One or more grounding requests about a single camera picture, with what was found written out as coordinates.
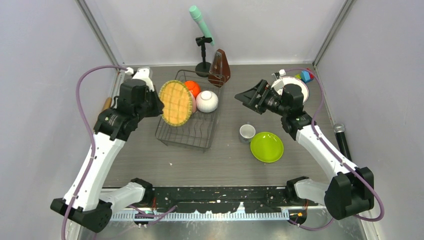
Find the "woven bamboo plate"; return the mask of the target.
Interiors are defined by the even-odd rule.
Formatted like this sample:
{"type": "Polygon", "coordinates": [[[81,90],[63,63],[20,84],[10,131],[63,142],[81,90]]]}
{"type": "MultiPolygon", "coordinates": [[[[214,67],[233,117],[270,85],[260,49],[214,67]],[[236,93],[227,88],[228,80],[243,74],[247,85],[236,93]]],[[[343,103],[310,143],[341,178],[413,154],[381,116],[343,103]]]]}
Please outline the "woven bamboo plate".
{"type": "Polygon", "coordinates": [[[184,125],[193,113],[193,97],[188,87],[181,81],[167,81],[159,91],[159,99],[164,104],[162,119],[172,127],[184,125]]]}

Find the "white bowl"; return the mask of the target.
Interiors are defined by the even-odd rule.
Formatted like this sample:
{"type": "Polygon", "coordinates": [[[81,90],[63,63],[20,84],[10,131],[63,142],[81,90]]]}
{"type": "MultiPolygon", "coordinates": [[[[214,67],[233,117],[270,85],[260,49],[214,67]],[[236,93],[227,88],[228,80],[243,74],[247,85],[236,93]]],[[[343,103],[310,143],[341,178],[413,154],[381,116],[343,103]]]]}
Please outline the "white bowl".
{"type": "Polygon", "coordinates": [[[211,113],[218,108],[218,96],[209,90],[201,91],[196,97],[196,108],[203,113],[211,113]]]}

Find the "orange bowl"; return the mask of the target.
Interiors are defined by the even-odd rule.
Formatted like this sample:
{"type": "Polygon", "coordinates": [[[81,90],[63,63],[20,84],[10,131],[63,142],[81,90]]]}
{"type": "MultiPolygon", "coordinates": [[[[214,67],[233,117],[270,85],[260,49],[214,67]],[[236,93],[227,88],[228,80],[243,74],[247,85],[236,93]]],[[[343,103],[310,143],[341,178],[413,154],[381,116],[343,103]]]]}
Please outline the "orange bowl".
{"type": "Polygon", "coordinates": [[[187,88],[189,89],[189,91],[192,93],[192,95],[196,98],[200,93],[201,93],[201,87],[200,85],[193,81],[193,80],[188,80],[185,81],[184,84],[187,86],[187,88]]]}

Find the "black wire dish rack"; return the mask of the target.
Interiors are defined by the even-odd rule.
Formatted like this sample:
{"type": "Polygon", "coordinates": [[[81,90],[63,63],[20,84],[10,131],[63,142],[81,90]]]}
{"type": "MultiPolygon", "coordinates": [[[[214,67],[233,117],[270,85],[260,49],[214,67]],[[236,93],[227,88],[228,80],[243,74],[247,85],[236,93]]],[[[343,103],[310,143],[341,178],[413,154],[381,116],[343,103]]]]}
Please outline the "black wire dish rack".
{"type": "MultiPolygon", "coordinates": [[[[200,77],[196,71],[186,69],[180,69],[175,75],[176,80],[180,82],[197,82],[202,90],[212,91],[221,100],[224,87],[219,87],[218,84],[224,83],[222,81],[223,76],[218,74],[217,77],[217,82],[211,83],[209,82],[210,77],[200,77]]],[[[155,137],[167,146],[205,152],[212,145],[220,118],[221,106],[222,104],[219,103],[217,109],[211,113],[196,111],[190,116],[188,122],[182,126],[171,126],[160,118],[156,127],[155,137]]]]}

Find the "pink mug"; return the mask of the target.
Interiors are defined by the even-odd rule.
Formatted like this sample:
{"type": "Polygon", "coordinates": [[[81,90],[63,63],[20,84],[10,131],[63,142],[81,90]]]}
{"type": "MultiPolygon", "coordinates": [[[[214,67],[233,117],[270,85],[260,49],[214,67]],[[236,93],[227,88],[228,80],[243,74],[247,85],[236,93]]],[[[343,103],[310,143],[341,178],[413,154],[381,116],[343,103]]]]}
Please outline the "pink mug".
{"type": "Polygon", "coordinates": [[[197,111],[197,103],[196,103],[196,98],[192,93],[191,93],[191,102],[192,102],[191,114],[194,114],[197,111]]]}

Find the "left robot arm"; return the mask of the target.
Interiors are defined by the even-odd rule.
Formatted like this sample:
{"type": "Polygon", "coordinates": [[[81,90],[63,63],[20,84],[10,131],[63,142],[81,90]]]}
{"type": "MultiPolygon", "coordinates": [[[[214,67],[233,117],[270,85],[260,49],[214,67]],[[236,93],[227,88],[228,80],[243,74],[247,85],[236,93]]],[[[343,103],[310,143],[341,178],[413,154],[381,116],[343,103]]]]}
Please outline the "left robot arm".
{"type": "Polygon", "coordinates": [[[113,214],[138,203],[148,207],[154,199],[153,185],[140,178],[110,193],[102,187],[117,157],[138,123],[163,112],[149,77],[130,79],[120,85],[115,108],[102,111],[94,126],[92,145],[72,187],[63,198],[55,198],[50,208],[94,233],[101,232],[113,214]]]}

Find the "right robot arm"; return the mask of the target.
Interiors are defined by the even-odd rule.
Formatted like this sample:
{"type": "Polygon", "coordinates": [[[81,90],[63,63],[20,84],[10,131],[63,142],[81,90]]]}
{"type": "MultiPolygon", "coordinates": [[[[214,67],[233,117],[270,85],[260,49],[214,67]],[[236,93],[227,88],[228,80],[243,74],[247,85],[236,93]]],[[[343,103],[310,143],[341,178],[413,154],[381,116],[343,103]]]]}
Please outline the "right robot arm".
{"type": "Polygon", "coordinates": [[[290,83],[278,93],[262,79],[234,97],[256,113],[271,111],[281,116],[284,131],[311,154],[329,179],[328,184],[304,176],[289,180],[285,192],[288,203],[299,205],[303,200],[310,200],[325,206],[336,220],[374,208],[374,174],[367,167],[357,167],[328,142],[313,118],[304,111],[300,86],[290,83]]]}

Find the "wooden rolling pin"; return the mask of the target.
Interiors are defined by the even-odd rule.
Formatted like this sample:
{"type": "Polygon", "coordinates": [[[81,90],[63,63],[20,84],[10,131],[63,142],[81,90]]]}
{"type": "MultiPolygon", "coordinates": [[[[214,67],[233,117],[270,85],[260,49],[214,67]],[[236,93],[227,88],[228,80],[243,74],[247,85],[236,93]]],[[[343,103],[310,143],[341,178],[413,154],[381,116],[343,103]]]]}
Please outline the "wooden rolling pin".
{"type": "Polygon", "coordinates": [[[112,105],[112,101],[113,101],[113,98],[112,98],[112,97],[108,97],[108,98],[105,100],[104,104],[103,104],[103,107],[102,107],[102,109],[101,109],[101,112],[103,112],[103,111],[105,111],[106,109],[110,108],[110,107],[111,107],[111,105],[112,105]]]}

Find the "white printed round plate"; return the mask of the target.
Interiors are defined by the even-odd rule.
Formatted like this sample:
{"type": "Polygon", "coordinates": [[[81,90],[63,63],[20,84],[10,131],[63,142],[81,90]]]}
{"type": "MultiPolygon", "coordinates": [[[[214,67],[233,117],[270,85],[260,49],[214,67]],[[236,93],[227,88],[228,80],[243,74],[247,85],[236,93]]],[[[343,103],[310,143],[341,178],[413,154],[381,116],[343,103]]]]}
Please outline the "white printed round plate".
{"type": "Polygon", "coordinates": [[[305,104],[309,98],[310,91],[305,83],[303,83],[300,79],[292,76],[283,76],[277,80],[275,80],[271,87],[279,94],[282,95],[283,88],[287,84],[294,84],[301,88],[301,92],[303,94],[303,103],[305,104]]]}

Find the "small grey patterned mug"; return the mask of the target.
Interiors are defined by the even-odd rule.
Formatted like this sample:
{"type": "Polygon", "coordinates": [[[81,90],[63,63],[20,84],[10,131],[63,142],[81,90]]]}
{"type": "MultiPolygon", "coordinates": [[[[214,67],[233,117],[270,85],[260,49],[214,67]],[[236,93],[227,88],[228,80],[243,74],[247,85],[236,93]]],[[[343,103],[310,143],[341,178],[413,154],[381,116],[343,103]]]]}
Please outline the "small grey patterned mug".
{"type": "Polygon", "coordinates": [[[256,129],[249,122],[247,124],[243,124],[239,128],[239,140],[242,143],[250,143],[253,137],[256,135],[256,129]]]}

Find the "brown metronome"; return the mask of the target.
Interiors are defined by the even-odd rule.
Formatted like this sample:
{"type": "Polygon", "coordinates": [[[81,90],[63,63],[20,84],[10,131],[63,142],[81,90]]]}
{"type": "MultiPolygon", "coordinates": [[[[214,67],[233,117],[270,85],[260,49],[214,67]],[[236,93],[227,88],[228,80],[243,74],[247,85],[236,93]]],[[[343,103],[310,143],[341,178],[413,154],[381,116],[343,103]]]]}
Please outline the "brown metronome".
{"type": "Polygon", "coordinates": [[[215,52],[207,79],[215,87],[221,88],[230,77],[231,70],[226,53],[222,49],[218,49],[215,52]]]}

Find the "lime green plate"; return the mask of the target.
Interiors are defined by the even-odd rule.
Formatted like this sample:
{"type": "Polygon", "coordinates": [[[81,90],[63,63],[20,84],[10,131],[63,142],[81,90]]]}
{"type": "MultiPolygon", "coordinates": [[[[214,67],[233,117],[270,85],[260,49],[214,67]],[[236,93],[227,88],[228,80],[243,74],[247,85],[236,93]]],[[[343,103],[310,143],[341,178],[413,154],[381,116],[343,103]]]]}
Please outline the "lime green plate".
{"type": "Polygon", "coordinates": [[[252,155],[263,163],[274,163],[284,154],[283,141],[274,133],[259,132],[250,142],[252,155]]]}

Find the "colourful toy blocks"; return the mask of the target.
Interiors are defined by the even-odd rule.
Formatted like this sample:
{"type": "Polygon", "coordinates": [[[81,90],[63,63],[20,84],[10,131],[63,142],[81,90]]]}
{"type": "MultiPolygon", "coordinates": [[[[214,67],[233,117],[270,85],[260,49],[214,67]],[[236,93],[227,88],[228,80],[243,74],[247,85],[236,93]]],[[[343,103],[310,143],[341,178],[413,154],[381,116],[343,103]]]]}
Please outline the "colourful toy blocks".
{"type": "Polygon", "coordinates": [[[299,74],[296,74],[294,77],[301,80],[305,84],[315,79],[314,75],[311,74],[311,70],[309,68],[307,68],[306,70],[302,70],[299,74]]]}

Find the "black microphone stand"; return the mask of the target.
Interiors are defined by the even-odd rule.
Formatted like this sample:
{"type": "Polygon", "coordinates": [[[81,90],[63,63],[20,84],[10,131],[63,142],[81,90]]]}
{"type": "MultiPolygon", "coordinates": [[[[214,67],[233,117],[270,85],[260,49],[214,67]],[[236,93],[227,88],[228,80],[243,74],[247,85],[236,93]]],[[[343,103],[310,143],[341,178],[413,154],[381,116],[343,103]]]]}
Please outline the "black microphone stand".
{"type": "Polygon", "coordinates": [[[195,67],[195,73],[202,78],[207,78],[209,76],[209,70],[211,63],[206,61],[206,44],[212,42],[211,37],[197,37],[196,44],[201,49],[201,58],[202,61],[198,63],[195,67]]]}

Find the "black handheld microphone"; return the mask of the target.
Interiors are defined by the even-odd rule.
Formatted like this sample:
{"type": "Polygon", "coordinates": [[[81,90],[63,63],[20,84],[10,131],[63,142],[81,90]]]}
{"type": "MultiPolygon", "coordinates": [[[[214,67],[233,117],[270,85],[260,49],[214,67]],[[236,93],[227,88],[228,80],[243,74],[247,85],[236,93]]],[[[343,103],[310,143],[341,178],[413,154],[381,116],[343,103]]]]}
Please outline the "black handheld microphone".
{"type": "Polygon", "coordinates": [[[340,153],[347,159],[352,160],[346,134],[345,134],[345,126],[341,123],[336,123],[333,125],[333,131],[335,134],[336,142],[338,144],[340,153]]]}

